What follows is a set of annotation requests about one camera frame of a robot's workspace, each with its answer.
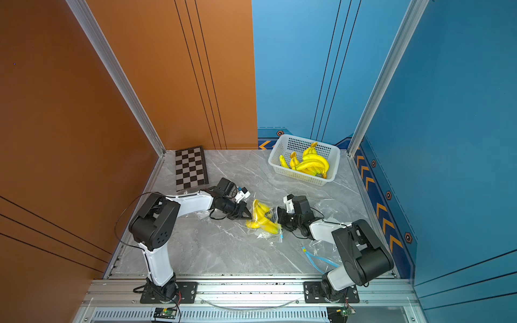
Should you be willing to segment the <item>bagged banana bunch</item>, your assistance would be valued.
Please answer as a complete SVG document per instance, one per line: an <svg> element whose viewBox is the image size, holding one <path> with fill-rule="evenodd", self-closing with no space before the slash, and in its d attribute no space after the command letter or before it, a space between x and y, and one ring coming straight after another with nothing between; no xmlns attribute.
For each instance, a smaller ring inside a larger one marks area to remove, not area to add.
<svg viewBox="0 0 517 323"><path fill-rule="evenodd" d="M322 178L327 179L327 172L329 168L330 165L328 161L324 159L324 157L316 154L303 157L303 162L298 164L296 170L311 176L321 175Z"/></svg>
<svg viewBox="0 0 517 323"><path fill-rule="evenodd" d="M283 240L282 225L273 207L255 199L252 207L252 219L246 221L248 233L257 239L268 240L270 243L280 243Z"/></svg>
<svg viewBox="0 0 517 323"><path fill-rule="evenodd" d="M297 159L297 153L296 152L292 152L291 155L290 155L290 161L289 161L289 166L292 170L296 170L296 167L298 166L300 162L298 161Z"/></svg>

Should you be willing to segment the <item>clear zip-top bag blue seal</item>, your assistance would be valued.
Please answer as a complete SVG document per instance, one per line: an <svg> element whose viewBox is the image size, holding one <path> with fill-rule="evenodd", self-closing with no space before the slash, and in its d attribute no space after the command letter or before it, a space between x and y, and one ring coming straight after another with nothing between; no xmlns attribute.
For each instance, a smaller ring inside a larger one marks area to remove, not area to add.
<svg viewBox="0 0 517 323"><path fill-rule="evenodd" d="M300 241L301 250L318 272L326 273L342 265L333 232L350 227L351 222L337 222L333 218L317 219L304 226L308 233Z"/></svg>

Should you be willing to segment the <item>yellow banana bunch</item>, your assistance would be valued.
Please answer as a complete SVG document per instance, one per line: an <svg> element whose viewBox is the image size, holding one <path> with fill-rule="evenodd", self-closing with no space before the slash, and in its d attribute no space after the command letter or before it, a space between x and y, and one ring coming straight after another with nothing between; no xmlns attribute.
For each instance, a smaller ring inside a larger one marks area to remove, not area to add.
<svg viewBox="0 0 517 323"><path fill-rule="evenodd" d="M316 155L317 154L317 150L316 150L316 146L318 145L317 142L313 142L310 144L309 148L307 148L304 152L303 152L303 155L302 157L306 157L307 155Z"/></svg>

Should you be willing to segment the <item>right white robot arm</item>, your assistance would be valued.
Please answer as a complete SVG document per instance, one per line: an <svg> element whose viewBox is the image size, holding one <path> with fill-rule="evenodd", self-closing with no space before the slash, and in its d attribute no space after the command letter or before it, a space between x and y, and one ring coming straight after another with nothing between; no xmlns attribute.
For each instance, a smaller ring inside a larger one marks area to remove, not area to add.
<svg viewBox="0 0 517 323"><path fill-rule="evenodd" d="M277 208L282 228L299 231L303 239L327 242L337 248L341 264L323 273L319 288L327 301L340 301L353 286L365 287L394 269L391 253L367 221L337 223L317 217L305 196L285 196L284 204Z"/></svg>

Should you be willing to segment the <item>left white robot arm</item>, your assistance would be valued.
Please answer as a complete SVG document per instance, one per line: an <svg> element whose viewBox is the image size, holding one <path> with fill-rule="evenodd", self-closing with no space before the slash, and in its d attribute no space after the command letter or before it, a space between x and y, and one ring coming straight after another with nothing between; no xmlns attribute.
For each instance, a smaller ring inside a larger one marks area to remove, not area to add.
<svg viewBox="0 0 517 323"><path fill-rule="evenodd" d="M142 304L192 304L197 283L178 283L168 254L176 220L191 213L221 211L226 219L250 219L250 192L222 178L218 185L185 195L152 192L130 221L129 232L144 255L148 277L135 288Z"/></svg>

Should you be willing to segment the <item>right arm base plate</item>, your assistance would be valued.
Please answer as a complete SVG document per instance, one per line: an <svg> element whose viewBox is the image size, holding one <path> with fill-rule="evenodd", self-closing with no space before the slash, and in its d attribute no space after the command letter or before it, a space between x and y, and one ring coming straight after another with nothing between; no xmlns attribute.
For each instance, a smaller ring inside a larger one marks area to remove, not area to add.
<svg viewBox="0 0 517 323"><path fill-rule="evenodd" d="M359 304L359 293L355 285L337 291L324 281L303 282L304 297L307 304L348 303Z"/></svg>

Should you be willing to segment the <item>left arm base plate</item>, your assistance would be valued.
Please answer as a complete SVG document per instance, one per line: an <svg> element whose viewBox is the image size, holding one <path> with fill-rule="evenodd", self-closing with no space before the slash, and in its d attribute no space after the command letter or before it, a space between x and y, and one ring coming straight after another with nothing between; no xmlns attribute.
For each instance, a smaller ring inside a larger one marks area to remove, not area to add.
<svg viewBox="0 0 517 323"><path fill-rule="evenodd" d="M158 287L147 281L141 294L141 304L194 304L198 282L176 281Z"/></svg>

